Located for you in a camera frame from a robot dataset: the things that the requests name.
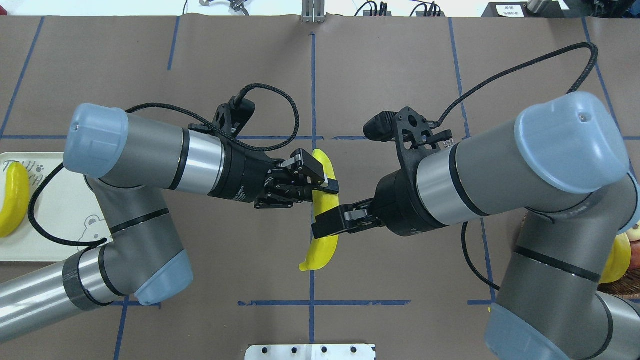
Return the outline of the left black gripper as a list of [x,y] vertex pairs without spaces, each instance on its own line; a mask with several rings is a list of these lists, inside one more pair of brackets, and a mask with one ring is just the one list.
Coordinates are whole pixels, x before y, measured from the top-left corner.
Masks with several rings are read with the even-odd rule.
[[289,159],[270,158],[228,140],[222,141],[224,159],[211,198],[253,203],[256,209],[291,208],[311,202],[313,191],[331,195],[340,192],[339,182],[326,177],[320,160],[299,148]]

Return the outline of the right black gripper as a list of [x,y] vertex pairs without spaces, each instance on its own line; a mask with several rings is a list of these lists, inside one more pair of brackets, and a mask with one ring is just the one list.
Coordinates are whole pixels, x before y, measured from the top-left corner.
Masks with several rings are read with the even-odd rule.
[[311,225],[313,238],[323,239],[345,232],[354,234],[379,227],[386,227],[398,236],[409,237],[447,227],[423,205],[416,176],[416,170],[398,170],[384,176],[378,182],[367,209],[375,219],[359,223],[354,228],[350,228],[350,222],[345,218],[350,205],[338,205],[316,215]]

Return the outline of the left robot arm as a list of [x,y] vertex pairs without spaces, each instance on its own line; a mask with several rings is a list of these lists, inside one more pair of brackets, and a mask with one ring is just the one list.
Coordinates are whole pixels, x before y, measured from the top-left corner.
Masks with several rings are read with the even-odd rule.
[[137,109],[82,104],[70,123],[57,170],[83,176],[96,198],[110,239],[69,245],[82,248],[66,260],[1,285],[1,341],[134,296],[155,305],[194,280],[162,191],[178,191],[292,208],[313,195],[336,195],[339,185],[306,150],[274,159],[237,136],[255,112],[233,96],[211,124],[182,128],[136,115]]

